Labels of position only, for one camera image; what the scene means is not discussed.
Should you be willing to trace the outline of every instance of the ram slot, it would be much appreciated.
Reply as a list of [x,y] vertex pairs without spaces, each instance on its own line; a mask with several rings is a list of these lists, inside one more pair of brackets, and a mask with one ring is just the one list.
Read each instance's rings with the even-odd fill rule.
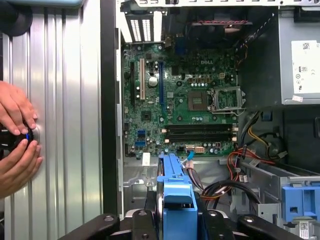
[[159,62],[159,102],[163,110],[165,108],[164,88],[164,63]]
[[135,62],[130,62],[130,102],[133,108],[136,106],[136,73]]
[[140,58],[140,100],[146,99],[146,63],[144,58]]
[[172,143],[177,142],[221,142],[231,141],[232,133],[168,133],[165,136]]
[[166,125],[165,129],[170,133],[191,133],[191,132],[230,132],[232,124],[174,124]]

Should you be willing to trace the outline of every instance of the hand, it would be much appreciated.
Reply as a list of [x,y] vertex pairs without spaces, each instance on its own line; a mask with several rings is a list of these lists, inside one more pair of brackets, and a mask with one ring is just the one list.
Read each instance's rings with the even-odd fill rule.
[[43,161],[39,157],[41,147],[37,141],[32,141],[28,148],[27,144],[28,140],[22,140],[0,161],[0,199],[21,189],[36,174]]
[[31,129],[36,128],[36,111],[24,92],[7,82],[0,81],[0,124],[12,134],[27,134],[23,118]]

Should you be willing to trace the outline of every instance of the blue pcie slot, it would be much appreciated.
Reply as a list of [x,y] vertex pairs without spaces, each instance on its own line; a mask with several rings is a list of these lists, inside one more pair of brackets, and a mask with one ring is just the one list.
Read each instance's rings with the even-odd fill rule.
[[134,143],[134,145],[135,145],[136,147],[145,147],[145,146],[146,146],[146,142],[145,142],[145,141],[136,141],[136,142]]
[[164,96],[164,63],[159,62],[159,102],[162,106],[162,110],[165,109],[165,96]]

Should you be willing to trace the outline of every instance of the green circuit board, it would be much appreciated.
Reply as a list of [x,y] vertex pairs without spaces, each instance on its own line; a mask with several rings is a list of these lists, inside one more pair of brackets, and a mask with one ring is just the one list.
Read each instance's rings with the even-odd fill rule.
[[[177,56],[161,44],[128,45],[123,48],[122,67],[127,156],[140,158],[144,152],[185,156],[192,146],[196,157],[232,152],[234,142],[223,134],[232,134],[237,116],[226,111],[212,113],[209,108],[216,97],[210,95],[212,89],[220,90],[216,99],[220,109],[238,104],[236,91],[227,90],[238,85],[232,49]],[[180,128],[185,135],[174,135],[174,131],[181,133]],[[223,138],[202,140],[201,135],[208,131]]]

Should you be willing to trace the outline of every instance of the silver metal frame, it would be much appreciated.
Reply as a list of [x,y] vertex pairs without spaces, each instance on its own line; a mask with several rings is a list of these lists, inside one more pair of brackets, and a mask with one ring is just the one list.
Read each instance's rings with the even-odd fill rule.
[[56,240],[102,213],[100,1],[34,9],[23,36],[3,36],[4,81],[37,110],[44,162],[5,199],[5,240]]
[[172,7],[232,7],[232,6],[320,6],[313,0],[179,0],[178,4],[166,4],[166,0],[135,0],[143,8]]

